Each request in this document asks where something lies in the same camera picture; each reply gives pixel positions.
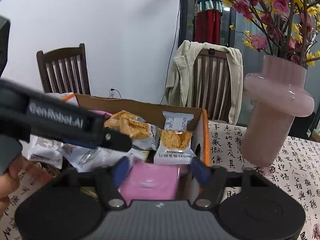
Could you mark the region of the person's left hand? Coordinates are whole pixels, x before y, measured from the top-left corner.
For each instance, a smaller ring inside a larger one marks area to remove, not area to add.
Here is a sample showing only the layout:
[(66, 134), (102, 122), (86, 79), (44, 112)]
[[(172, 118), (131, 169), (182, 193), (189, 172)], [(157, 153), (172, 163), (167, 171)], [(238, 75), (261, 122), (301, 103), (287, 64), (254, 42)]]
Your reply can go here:
[(15, 192), (20, 186), (18, 174), (23, 167), (23, 157), (20, 154), (9, 166), (8, 171), (0, 178), (0, 214), (1, 217), (4, 211), (10, 204), (9, 195)]

